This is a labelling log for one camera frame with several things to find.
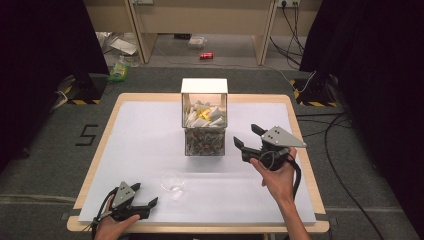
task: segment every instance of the human hand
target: human hand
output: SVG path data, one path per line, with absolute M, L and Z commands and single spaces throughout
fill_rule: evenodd
M 289 147 L 289 161 L 294 161 L 293 157 L 296 157 L 296 149 Z M 262 175 L 262 186 L 266 186 L 277 202 L 280 201 L 293 201 L 293 177 L 294 169 L 288 164 L 284 165 L 276 170 L 270 171 L 259 162 L 258 159 L 250 159 L 250 163 L 255 167 L 255 169 Z
M 105 211 L 109 210 L 110 203 L 113 199 L 113 195 L 109 198 Z M 130 218 L 117 222 L 111 216 L 107 216 L 100 221 L 99 227 L 97 229 L 95 240 L 116 240 L 125 231 L 129 226 L 134 224 L 140 219 L 140 215 L 136 214 Z

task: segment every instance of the wire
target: wire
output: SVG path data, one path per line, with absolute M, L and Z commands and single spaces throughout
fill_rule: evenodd
M 325 132 L 325 130 L 322 130 L 322 131 L 319 131 L 319 132 L 316 132 L 316 133 L 311 133 L 311 134 L 308 134 L 308 135 L 302 135 L 302 137 L 303 138 L 311 137 L 311 136 L 318 135 L 318 134 L 321 134 L 321 133 L 324 133 L 324 132 Z
M 327 155 L 327 159 L 328 162 L 330 163 L 331 169 L 333 170 L 337 180 L 339 181 L 339 183 L 341 184 L 341 186 L 343 187 L 343 189 L 346 191 L 346 193 L 349 195 L 349 197 L 353 200 L 353 202 L 356 204 L 356 206 L 358 206 L 358 208 L 361 210 L 361 212 L 364 214 L 364 216 L 367 218 L 367 220 L 370 222 L 370 224 L 372 225 L 372 227 L 374 228 L 374 230 L 377 232 L 378 236 L 380 237 L 380 239 L 384 240 L 383 235 L 381 234 L 381 232 L 378 230 L 377 226 L 375 225 L 375 223 L 372 221 L 372 219 L 368 216 L 368 214 L 365 212 L 364 208 L 359 204 L 359 202 L 355 199 L 355 197 L 352 195 L 352 193 L 349 191 L 349 189 L 346 187 L 346 185 L 343 183 L 341 177 L 339 176 L 336 168 L 334 167 L 333 161 L 330 157 L 330 153 L 328 151 L 328 132 L 330 131 L 330 129 L 334 126 L 334 123 L 337 121 L 337 119 L 339 119 L 341 116 L 343 116 L 345 113 L 341 113 L 339 114 L 337 117 L 335 117 L 333 119 L 333 121 L 330 123 L 330 125 L 328 126 L 328 128 L 325 130 L 325 136 L 324 136 L 324 145 L 325 145 L 325 153 Z
M 264 154 L 262 154 L 260 157 L 259 157 L 259 162 L 263 162 L 262 161 L 262 159 L 266 156 L 266 155 L 268 155 L 268 154 L 271 154 L 272 155 L 272 162 L 271 162 L 271 164 L 269 164 L 269 166 L 268 167 L 266 167 L 266 170 L 270 170 L 273 166 L 274 166 L 274 163 L 275 163 L 275 154 L 278 154 L 278 152 L 276 152 L 276 151 L 268 151 L 268 152 L 265 152 Z
M 331 228 L 331 226 L 330 226 L 330 228 L 328 229 L 328 239 L 333 239 L 333 229 Z
M 141 19 L 139 19 L 139 21 L 141 23 L 141 26 L 145 29 L 145 26 L 143 24 L 143 21 L 141 21 Z M 293 85 L 290 83 L 290 80 L 286 77 L 286 75 L 281 72 L 280 70 L 271 67 L 271 66 L 267 66 L 267 65 L 262 65 L 262 66 L 246 66 L 246 65 L 239 65 L 239 64 L 230 64 L 230 65 L 224 65 L 224 64 L 216 64 L 216 63 L 193 63 L 193 62 L 175 62 L 175 61 L 171 61 L 168 59 L 168 55 L 166 55 L 157 45 L 156 45 L 156 41 L 154 41 L 149 34 L 146 34 L 147 38 L 149 38 L 149 40 L 153 43 L 153 46 L 155 49 L 157 49 L 157 51 L 159 51 L 160 54 L 162 54 L 165 58 L 165 60 L 169 63 L 172 64 L 188 64 L 188 65 L 205 65 L 205 66 L 218 66 L 218 67 L 243 67 L 243 68 L 248 68 L 248 69 L 262 69 L 262 68 L 268 68 L 268 69 L 272 69 L 277 71 L 278 73 L 280 73 L 284 80 L 287 81 L 287 83 L 290 85 L 290 87 L 293 89 L 293 91 L 296 90 L 295 87 L 293 87 Z
M 52 109 L 51 109 L 50 111 L 55 110 L 55 109 L 59 108 L 60 106 L 62 106 L 63 104 L 65 104 L 65 103 L 67 103 L 67 102 L 68 102 L 68 98 L 66 97 L 65 93 L 63 93 L 62 91 L 57 91 L 56 93 L 57 93 L 59 96 L 62 96 L 62 97 L 63 97 L 63 99 L 62 99 L 62 100 L 60 100 L 60 102 L 59 102 L 56 106 L 53 106 L 53 107 L 52 107 Z
M 71 197 L 49 196 L 49 195 L 29 195 L 29 194 L 0 194 L 0 202 L 19 203 L 31 202 L 51 202 L 51 203 L 75 203 L 76 199 Z
M 91 223 L 90 224 L 88 224 L 85 228 L 83 228 L 82 230 L 81 230 L 81 232 L 84 232 L 84 231 L 90 231 L 90 228 L 91 228 Z
M 287 52 L 289 52 L 289 51 L 290 51 L 290 47 L 291 47 L 292 42 L 293 42 L 293 36 L 292 36 L 292 38 L 290 39 L 289 46 L 287 47 Z M 287 58 L 287 59 L 286 59 L 286 61 L 287 61 L 287 64 L 288 64 L 291 68 L 293 68 L 293 69 L 298 69 L 298 68 L 296 68 L 296 67 L 293 67 L 293 66 L 290 64 L 290 62 L 289 62 L 289 58 Z
M 318 121 L 318 120 L 311 120 L 311 119 L 298 119 L 298 122 L 316 122 L 316 123 L 324 123 L 324 124 L 330 124 L 329 122 L 324 122 L 324 121 Z M 348 121 L 348 119 L 342 120 L 338 123 L 335 123 L 335 126 L 339 126 L 339 127 L 344 127 L 344 128 L 353 128 L 352 126 L 345 126 L 345 125 L 340 125 L 340 123 L 342 122 L 346 122 Z
M 296 117 L 317 117 L 317 116 L 337 116 L 339 114 L 343 114 L 345 112 L 341 113 L 314 113 L 314 114 L 298 114 Z
M 308 87 L 308 85 L 309 85 L 309 82 L 312 80 L 312 78 L 315 76 L 315 74 L 316 74 L 316 71 L 313 71 L 310 75 L 309 75 L 309 77 L 308 77 L 308 80 L 306 81 L 306 84 L 305 84 L 305 86 L 303 87 L 303 89 L 302 90 L 297 90 L 297 92 L 298 93 L 302 93 L 302 92 L 304 92 L 305 90 L 306 90 L 306 88 Z
M 103 200 L 103 203 L 102 203 L 102 205 L 101 205 L 101 207 L 100 207 L 100 209 L 99 209 L 99 212 L 97 213 L 97 216 L 93 218 L 93 222 L 90 224 L 90 226 L 91 226 L 91 238 L 92 238 L 92 239 L 94 239 L 94 238 L 95 238 L 95 236 L 96 236 L 96 233 L 97 233 L 97 226 L 98 226 L 98 225 L 99 225 L 99 223 L 100 223 L 103 208 L 105 207 L 105 205 L 106 205 L 107 201 L 109 200 L 109 198 L 110 198 L 112 195 L 116 194 L 116 192 L 117 192 L 117 191 L 118 191 L 118 188 L 114 188 L 112 191 L 110 191 L 110 192 L 107 194 L 106 198 Z
M 299 165 L 296 163 L 296 159 L 290 153 L 286 153 L 286 154 L 292 158 L 292 160 L 289 160 L 287 158 L 286 162 L 288 162 L 294 168 L 296 172 L 296 179 L 294 181 L 294 187 L 293 187 L 293 199 L 294 199 L 296 197 L 296 193 L 300 185 L 300 180 L 302 178 L 302 170 L 300 169 Z
M 104 51 L 103 54 L 106 54 L 106 53 L 108 53 L 108 52 L 110 52 L 112 50 L 114 50 L 114 48 L 110 48 L 109 50 Z
M 297 43 L 299 50 L 302 53 L 304 48 L 303 48 L 302 44 L 300 43 L 299 37 L 298 37 L 298 34 L 297 34 L 297 23 L 299 21 L 299 5 L 296 2 L 293 3 L 293 5 L 294 5 L 294 28 L 292 27 L 287 15 L 286 15 L 286 11 L 285 11 L 286 6 L 283 5 L 283 7 L 281 9 L 283 11 L 284 18 L 286 19 L 287 24 L 289 25 L 290 31 L 292 33 L 292 40 L 294 40 Z
M 280 46 L 278 46 L 278 45 L 274 42 L 274 40 L 272 39 L 272 37 L 270 37 L 269 39 L 271 40 L 271 43 L 274 45 L 274 47 L 277 49 L 277 51 L 278 51 L 281 55 L 283 55 L 284 57 L 286 57 L 288 60 L 290 60 L 290 61 L 294 62 L 295 64 L 300 65 L 300 63 L 299 63 L 298 61 L 296 61 L 294 58 L 292 58 L 289 54 L 297 55 L 297 56 L 302 56 L 302 55 L 300 55 L 300 54 L 298 54 L 298 53 L 289 52 L 288 50 L 285 50 L 285 49 L 281 48 Z

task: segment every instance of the table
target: table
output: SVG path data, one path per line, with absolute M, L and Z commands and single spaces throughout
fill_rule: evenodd
M 78 211 L 84 206 L 84 201 L 87 199 L 89 189 L 93 184 L 96 171 L 98 170 L 102 154 L 107 145 L 109 136 L 116 122 L 119 110 L 123 103 L 134 102 L 134 101 L 152 101 L 152 102 L 180 102 L 181 94 L 149 94 L 149 93 L 136 93 L 136 94 L 122 94 L 112 111 L 109 122 L 106 126 L 103 137 L 100 141 L 97 152 L 94 156 L 93 162 L 87 173 L 86 179 L 81 188 L 81 192 L 74 205 L 74 210 Z M 287 106 L 287 112 L 289 116 L 289 122 L 291 125 L 292 133 L 294 136 L 301 139 L 299 126 L 297 124 L 294 111 L 290 102 L 290 99 L 284 95 L 228 95 L 229 105 L 231 103 L 284 103 Z M 327 220 L 322 220 L 320 216 L 325 215 L 325 209 L 322 204 L 322 200 L 318 191 L 318 187 L 313 175 L 313 171 L 307 156 L 305 149 L 298 149 L 298 156 L 300 157 L 304 180 L 306 183 L 307 191 L 311 197 L 313 212 L 317 216 L 317 221 L 313 224 L 306 225 L 306 229 L 310 233 L 322 233 L 326 232 L 329 228 Z M 81 231 L 87 226 L 87 223 L 79 222 L 78 216 L 71 216 L 68 220 L 68 229 L 71 231 Z M 165 224 L 140 224 L 137 223 L 128 229 L 129 232 L 154 232 L 154 233 L 278 233 L 287 232 L 287 229 L 281 224 L 220 224 L 220 223 L 201 223 L 201 224 L 181 224 L 181 223 L 165 223 Z

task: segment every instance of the grey floor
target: grey floor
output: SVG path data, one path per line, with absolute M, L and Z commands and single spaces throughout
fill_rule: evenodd
M 311 135 L 325 130 L 335 116 L 305 116 L 343 112 L 342 102 L 336 108 L 297 105 L 288 80 L 308 76 L 308 73 L 299 73 L 292 68 L 272 45 L 268 48 L 265 65 L 258 66 L 249 36 L 196 36 L 207 39 L 202 51 L 213 52 L 213 60 L 199 60 L 200 51 L 188 49 L 186 40 L 174 39 L 172 34 L 160 35 L 149 64 L 131 69 L 127 82 L 108 85 L 101 104 L 67 104 L 46 120 L 31 144 L 30 156 L 13 160 L 0 175 L 0 239 L 89 239 L 88 233 L 69 232 L 66 229 L 66 217 L 79 193 L 118 94 L 134 91 L 134 86 L 153 89 L 157 83 L 143 79 L 143 74 L 154 74 L 158 81 L 169 83 L 168 86 L 158 86 L 151 91 L 172 92 L 180 84 L 172 81 L 173 75 L 180 79 L 185 75 L 194 77 L 192 75 L 197 74 L 203 77 L 212 73 L 223 77 L 226 74 L 237 76 L 238 80 L 234 80 L 229 87 L 230 93 L 287 94 L 293 100 L 331 224 L 330 232 L 313 234 L 313 238 L 378 239 L 370 221 L 342 188 L 331 169 L 330 160 L 326 156 L 324 134 Z M 274 41 L 287 49 L 290 38 L 274 37 Z M 119 51 L 110 51 L 105 58 L 108 65 L 112 66 L 119 60 Z M 134 76 L 140 82 L 131 83 Z M 273 81 L 277 81 L 277 84 L 271 85 Z M 244 84 L 250 84 L 251 87 L 242 86 Z M 327 138 L 331 163 L 340 180 L 372 219 L 384 239 L 419 239 L 384 177 L 373 168 L 372 159 L 367 155 L 366 146 L 361 143 L 360 134 L 347 116 L 340 120 L 339 125 L 328 132 Z M 81 126 L 90 123 L 98 125 L 89 129 L 90 134 L 97 136 L 92 146 L 75 147 L 75 143 L 85 141 L 79 136 Z

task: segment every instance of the black cable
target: black cable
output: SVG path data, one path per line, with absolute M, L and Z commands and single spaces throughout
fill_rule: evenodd
M 272 44 L 274 45 L 274 47 L 277 49 L 277 51 L 278 51 L 281 55 L 283 55 L 284 57 L 286 57 L 286 58 L 287 58 L 287 61 L 288 61 L 288 60 L 290 60 L 290 61 L 292 61 L 293 63 L 295 63 L 296 65 L 300 66 L 300 63 L 299 63 L 298 61 L 296 61 L 294 58 L 292 58 L 289 54 L 298 55 L 298 56 L 302 56 L 302 55 L 297 54 L 297 53 L 287 52 L 287 50 L 285 50 L 285 49 L 281 48 L 280 46 L 278 46 L 278 45 L 274 42 L 274 40 L 273 40 L 271 37 L 270 37 L 270 40 L 271 40 Z
M 112 191 L 110 191 L 108 193 L 108 195 L 106 196 L 105 200 L 102 203 L 102 206 L 99 209 L 99 212 L 97 213 L 97 216 L 95 218 L 93 218 L 93 222 L 91 223 L 91 238 L 94 239 L 94 237 L 96 236 L 97 233 L 97 227 L 100 223 L 100 216 L 102 215 L 102 211 L 103 208 L 105 207 L 107 201 L 109 200 L 110 196 L 116 194 L 118 191 L 118 188 L 113 189 Z
M 307 135 L 302 135 L 302 137 L 303 137 L 303 138 L 306 138 L 306 137 L 310 137 L 310 136 L 318 135 L 318 134 L 321 134 L 321 133 L 324 133 L 324 132 L 325 132 L 325 130 L 322 130 L 322 131 L 319 131 L 319 132 L 316 132 L 316 133 L 311 133 L 311 134 L 307 134 Z
M 287 47 L 287 52 L 289 52 L 290 51 L 290 47 L 291 47 L 291 44 L 292 44 L 292 42 L 293 42 L 293 37 L 294 36 L 292 36 L 292 38 L 290 39 L 290 42 L 289 42 L 289 46 Z M 290 62 L 289 62 L 289 59 L 288 58 L 286 58 L 286 60 L 287 60 L 287 64 L 291 67 L 291 68 L 293 68 L 293 69 L 298 69 L 298 68 L 296 68 L 296 67 L 293 67 L 291 64 L 290 64 Z
M 90 224 L 88 224 L 85 228 L 83 228 L 83 229 L 81 230 L 81 232 L 84 232 L 85 230 L 89 231 L 89 230 L 90 230 L 90 228 L 91 228 L 91 223 L 90 223 Z
M 339 126 L 339 127 L 343 127 L 343 128 L 353 128 L 351 126 L 345 126 L 345 125 L 341 125 L 340 123 L 342 122 L 346 122 L 349 119 L 345 119 L 345 120 L 341 120 L 338 123 L 335 123 L 334 126 Z M 298 119 L 298 122 L 315 122 L 315 123 L 323 123 L 323 124 L 330 124 L 329 122 L 324 122 L 324 121 L 318 121 L 318 120 L 311 120 L 311 119 Z
M 274 167 L 275 159 L 280 159 L 281 160 L 281 158 L 284 159 L 284 160 L 282 160 L 283 161 L 283 165 L 286 162 L 288 162 L 294 168 L 294 170 L 296 172 L 296 178 L 295 178 L 295 181 L 294 181 L 294 184 L 293 184 L 293 199 L 295 199 L 296 198 L 297 190 L 299 189 L 300 180 L 302 179 L 302 170 L 300 169 L 299 165 L 296 163 L 296 159 L 290 153 L 285 153 L 283 155 L 280 155 L 280 152 L 278 152 L 278 151 L 268 151 L 268 152 L 265 152 L 264 154 L 262 154 L 259 157 L 258 160 L 260 162 L 262 162 L 262 159 L 264 157 L 266 157 L 268 154 L 272 154 L 272 162 L 269 165 L 269 167 L 266 167 L 268 170 L 270 170 L 272 167 Z
M 331 229 L 331 226 L 330 226 L 330 228 L 328 229 L 328 239 L 333 239 L 333 230 Z
M 337 121 L 337 119 L 341 116 L 343 116 L 345 113 L 341 113 L 339 114 L 337 117 L 335 117 L 333 119 L 333 121 L 330 123 L 330 125 L 328 126 L 328 128 L 325 131 L 325 136 L 324 136 L 324 145 L 325 145 L 325 153 L 327 155 L 327 159 L 328 162 L 330 163 L 330 166 L 337 178 L 337 180 L 339 181 L 339 183 L 341 184 L 341 186 L 343 187 L 343 189 L 346 191 L 346 193 L 349 195 L 349 197 L 353 200 L 353 202 L 356 204 L 356 206 L 358 206 L 358 208 L 361 210 L 361 212 L 364 214 L 364 216 L 367 218 L 367 220 L 370 222 L 370 224 L 372 225 L 372 227 L 374 228 L 374 230 L 377 232 L 378 236 L 380 237 L 380 239 L 384 240 L 383 235 L 381 234 L 381 232 L 378 230 L 377 226 L 375 225 L 375 223 L 372 221 L 372 219 L 368 216 L 368 214 L 365 212 L 364 208 L 361 206 L 361 204 L 359 204 L 359 202 L 353 197 L 352 193 L 349 191 L 349 189 L 347 189 L 346 185 L 343 183 L 342 179 L 340 178 L 339 174 L 336 171 L 336 168 L 334 167 L 333 161 L 330 157 L 330 153 L 328 151 L 328 132 L 330 130 L 331 127 L 333 127 L 334 123 Z
M 294 12 L 295 13 L 295 19 L 294 19 L 295 20 L 295 26 L 294 26 L 294 29 L 293 29 L 293 27 L 292 27 L 292 25 L 291 25 L 291 23 L 290 23 L 287 15 L 286 15 L 286 11 L 285 11 L 286 5 L 284 3 L 285 3 L 285 1 L 283 1 L 283 7 L 282 7 L 283 15 L 284 15 L 284 18 L 287 21 L 287 24 L 289 25 L 289 28 L 290 28 L 291 33 L 292 33 L 292 40 L 294 39 L 294 41 L 298 44 L 298 46 L 303 49 L 303 46 L 300 43 L 299 38 L 297 36 L 297 21 L 298 21 L 298 18 L 299 18 L 299 14 L 297 12 L 298 7 L 297 7 L 297 5 L 295 5 L 295 12 Z
M 106 53 L 108 53 L 108 52 L 110 52 L 112 50 L 114 50 L 114 48 L 110 48 L 109 50 L 104 51 L 103 54 L 106 54 Z
M 345 112 L 340 113 L 314 113 L 314 114 L 298 114 L 296 117 L 317 117 L 317 116 L 336 116 L 339 114 L 344 114 Z

